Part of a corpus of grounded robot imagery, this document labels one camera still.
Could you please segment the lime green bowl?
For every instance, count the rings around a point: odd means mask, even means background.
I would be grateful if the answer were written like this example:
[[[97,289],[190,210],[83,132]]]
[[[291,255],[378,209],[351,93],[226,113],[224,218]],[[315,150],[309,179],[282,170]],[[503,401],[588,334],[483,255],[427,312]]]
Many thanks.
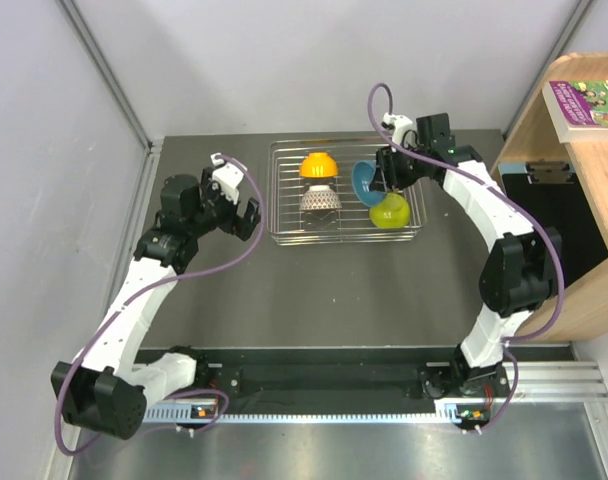
[[[411,208],[407,200],[397,193],[389,193],[376,206],[369,210],[371,222],[380,229],[397,229],[405,227],[411,217]]]

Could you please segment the orange bowl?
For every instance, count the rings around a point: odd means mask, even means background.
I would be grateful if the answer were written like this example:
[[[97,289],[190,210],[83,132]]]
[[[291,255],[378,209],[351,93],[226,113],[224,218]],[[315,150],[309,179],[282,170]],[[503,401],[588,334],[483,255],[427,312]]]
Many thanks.
[[[310,179],[331,178],[338,175],[336,161],[326,152],[308,154],[299,167],[299,176]]]

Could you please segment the red floral patterned bowl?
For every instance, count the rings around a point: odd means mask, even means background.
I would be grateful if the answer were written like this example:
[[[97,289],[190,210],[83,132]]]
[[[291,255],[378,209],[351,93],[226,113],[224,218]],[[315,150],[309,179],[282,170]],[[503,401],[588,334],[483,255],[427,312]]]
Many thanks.
[[[339,210],[341,201],[329,185],[311,185],[302,195],[299,207],[301,211]]]

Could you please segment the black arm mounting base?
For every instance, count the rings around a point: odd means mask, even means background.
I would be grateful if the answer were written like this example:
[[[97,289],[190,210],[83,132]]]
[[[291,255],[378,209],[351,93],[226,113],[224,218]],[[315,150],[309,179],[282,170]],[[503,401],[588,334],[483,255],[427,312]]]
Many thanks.
[[[197,354],[195,384],[218,388],[238,412],[264,406],[364,411],[447,397],[507,393],[500,364],[469,367],[451,348],[210,349]]]

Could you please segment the blue ceramic bowl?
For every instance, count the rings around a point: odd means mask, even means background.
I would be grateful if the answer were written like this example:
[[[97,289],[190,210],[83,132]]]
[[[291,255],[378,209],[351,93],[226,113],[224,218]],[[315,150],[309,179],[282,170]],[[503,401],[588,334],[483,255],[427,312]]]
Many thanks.
[[[370,184],[376,173],[374,160],[358,161],[352,168],[351,184],[357,199],[366,207],[372,208],[380,204],[386,194],[382,191],[370,190]]]

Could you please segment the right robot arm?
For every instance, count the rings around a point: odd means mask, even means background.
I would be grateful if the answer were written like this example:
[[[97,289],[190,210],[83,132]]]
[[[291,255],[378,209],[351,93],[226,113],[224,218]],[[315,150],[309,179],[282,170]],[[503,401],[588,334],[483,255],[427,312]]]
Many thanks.
[[[522,324],[546,300],[562,296],[561,236],[501,191],[472,146],[456,144],[447,114],[413,121],[385,113],[381,126],[387,144],[376,153],[374,186],[401,190],[423,178],[435,181],[486,244],[478,284],[482,307],[472,330],[455,348],[446,371],[420,373],[428,397],[474,395],[496,378]]]

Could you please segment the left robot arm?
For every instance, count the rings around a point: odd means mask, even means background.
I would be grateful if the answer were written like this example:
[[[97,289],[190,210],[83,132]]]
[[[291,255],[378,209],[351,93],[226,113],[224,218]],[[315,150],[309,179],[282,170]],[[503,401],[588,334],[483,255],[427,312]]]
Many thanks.
[[[208,390],[211,374],[187,348],[173,348],[141,368],[135,360],[166,297],[192,278],[187,268],[201,238],[220,230],[258,244],[264,203],[255,194],[241,209],[243,182],[257,185],[245,166],[221,154],[200,176],[164,180],[153,223],[137,241],[104,319],[74,360],[52,371],[57,434],[69,424],[129,439],[148,408],[179,390],[193,397]]]

